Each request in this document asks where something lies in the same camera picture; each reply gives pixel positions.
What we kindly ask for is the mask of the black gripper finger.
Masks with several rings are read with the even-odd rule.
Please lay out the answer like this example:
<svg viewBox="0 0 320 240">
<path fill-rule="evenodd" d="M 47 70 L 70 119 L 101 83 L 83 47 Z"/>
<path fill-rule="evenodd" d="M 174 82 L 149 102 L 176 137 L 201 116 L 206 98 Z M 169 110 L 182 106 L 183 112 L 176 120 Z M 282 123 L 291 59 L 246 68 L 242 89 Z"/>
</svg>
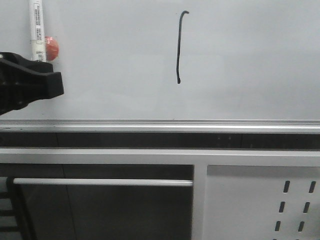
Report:
<svg viewBox="0 0 320 240">
<path fill-rule="evenodd" d="M 0 53 L 0 114 L 20 110 L 38 100 L 64 94 L 62 74 L 48 62 L 13 52 Z"/>
</svg>

